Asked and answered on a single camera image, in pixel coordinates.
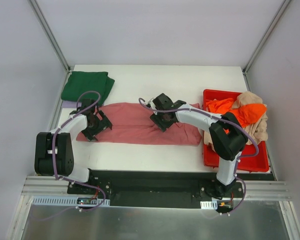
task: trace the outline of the wire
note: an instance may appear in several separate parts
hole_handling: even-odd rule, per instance
[[[231,198],[230,198],[230,201],[225,201],[224,203],[225,203],[225,204],[231,203],[231,205],[233,205],[233,200],[234,200],[234,192],[232,191],[232,192],[231,192]]]
[[[53,173],[54,173],[54,177],[56,180],[60,180],[60,179],[63,179],[65,181],[68,181],[70,183],[74,183],[74,184],[79,184],[81,186],[84,186],[84,187],[88,187],[88,188],[93,188],[93,189],[96,189],[96,192],[101,192],[102,195],[103,195],[103,200],[101,202],[99,202],[96,206],[92,207],[92,208],[89,208],[89,209],[83,209],[83,208],[80,208],[80,211],[81,212],[90,212],[96,208],[98,208],[100,205],[102,205],[105,200],[106,200],[106,194],[105,192],[98,186],[92,186],[92,185],[89,185],[89,184],[86,184],[86,183],[83,183],[83,182],[79,182],[79,181],[74,181],[74,180],[71,180],[69,178],[66,178],[64,176],[58,176],[58,171],[57,171],[57,159],[56,159],[56,138],[57,138],[57,135],[58,133],[61,131],[62,128],[64,128],[68,123],[70,123],[73,119],[75,119],[77,116],[79,116],[81,113],[85,112],[86,110],[94,107],[100,100],[101,98],[101,95],[99,92],[97,91],[86,91],[85,93],[81,94],[81,96],[78,98],[78,101],[76,103],[76,106],[78,108],[78,104],[79,104],[79,100],[86,94],[89,94],[89,93],[95,93],[98,95],[98,98],[97,100],[92,103],[90,106],[87,106],[86,108],[84,108],[83,110],[79,111],[78,113],[76,113],[74,116],[70,117],[69,119],[67,119],[60,127],[57,128],[57,130],[54,132],[53,134],[53,137],[52,137],[52,165],[53,165]],[[52,215],[52,216],[49,216],[49,217],[46,217],[46,218],[36,218],[33,216],[32,212],[30,213],[30,216],[31,218],[35,219],[36,221],[46,221],[46,220],[49,220],[49,219],[52,219],[54,217],[57,217],[59,216],[60,214],[68,211],[69,209],[75,209],[77,207],[75,206],[71,206],[71,207],[67,207],[65,209],[63,209],[62,211]]]
[[[94,200],[98,197],[98,193],[99,193],[99,190],[96,190],[95,191],[95,194],[93,195],[93,197],[91,198],[91,200]]]
[[[242,202],[244,201],[245,197],[246,197],[246,193],[247,193],[247,188],[246,188],[246,183],[245,181],[243,181],[241,178],[237,177],[237,168],[238,168],[238,162],[239,162],[239,159],[241,158],[248,158],[248,157],[255,157],[259,154],[259,148],[258,148],[258,145],[257,143],[255,142],[255,140],[241,127],[239,126],[238,124],[232,122],[232,121],[228,121],[228,120],[225,120],[225,119],[222,119],[220,117],[217,117],[217,116],[214,116],[214,115],[211,115],[209,113],[207,113],[206,111],[203,111],[201,109],[198,109],[198,108],[178,108],[178,109],[171,109],[171,110],[157,110],[157,109],[153,109],[151,107],[147,107],[147,105],[145,105],[145,100],[141,97],[139,97],[138,99],[139,103],[141,104],[142,107],[144,107],[145,109],[148,109],[150,111],[153,111],[153,112],[157,112],[157,113],[175,113],[175,112],[179,112],[179,111],[192,111],[192,112],[196,112],[196,113],[200,113],[202,115],[205,115],[211,119],[215,119],[215,120],[218,120],[218,121],[221,121],[221,122],[224,122],[226,124],[230,124],[234,127],[236,127],[237,129],[239,129],[253,144],[254,148],[255,148],[255,153],[254,154],[247,154],[247,155],[241,155],[239,156],[235,161],[235,167],[234,167],[234,171],[233,171],[233,176],[236,180],[242,182],[243,186],[244,186],[244,190],[243,190],[243,196],[242,196],[242,199],[241,201],[238,203],[237,206],[235,206],[230,212],[227,212],[227,213],[223,213],[222,215],[228,215],[230,213],[232,213],[234,210],[236,210],[241,204]]]

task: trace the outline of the orange cloth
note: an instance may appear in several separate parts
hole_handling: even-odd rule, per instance
[[[223,100],[208,101],[206,105],[210,113],[225,114],[232,108],[234,102],[235,100],[233,98],[226,98]]]
[[[225,114],[226,112],[233,113],[236,119],[239,121],[242,128],[250,124],[255,124],[265,114],[267,108],[262,103],[251,103],[243,105],[239,108],[232,109],[232,105],[235,102],[233,98],[227,98],[224,100],[212,100],[207,102],[209,112],[215,114]]]

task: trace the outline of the metal floor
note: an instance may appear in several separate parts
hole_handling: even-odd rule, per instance
[[[64,209],[33,205],[37,218]],[[214,210],[101,207],[70,209],[47,221],[27,220],[23,240],[288,240],[280,205],[245,201],[231,216]]]

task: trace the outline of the white wall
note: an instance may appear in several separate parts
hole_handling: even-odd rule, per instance
[[[65,74],[28,2],[0,1],[0,240],[34,172],[36,135],[47,130]]]
[[[38,0],[70,65],[245,67],[283,0]]]
[[[248,72],[248,82],[268,104],[275,170],[289,183],[300,220],[300,0],[291,3]]]

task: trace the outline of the white panel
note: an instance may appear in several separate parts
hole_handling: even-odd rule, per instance
[[[238,66],[76,65],[74,70],[109,72],[115,83],[104,102],[106,105],[137,103],[139,97],[149,100],[161,93],[173,101],[184,100],[202,105],[205,89],[247,90]],[[67,120],[73,110],[62,109],[59,124]],[[213,170],[203,164],[203,141],[198,146],[73,141],[72,148],[75,163],[90,169],[159,172]]]
[[[300,220],[300,0],[291,3],[248,80],[268,104],[270,153],[279,179],[292,187]]]
[[[64,79],[28,2],[0,1],[0,240],[34,172],[36,135],[47,130]]]
[[[70,65],[241,66],[283,0],[38,0]]]

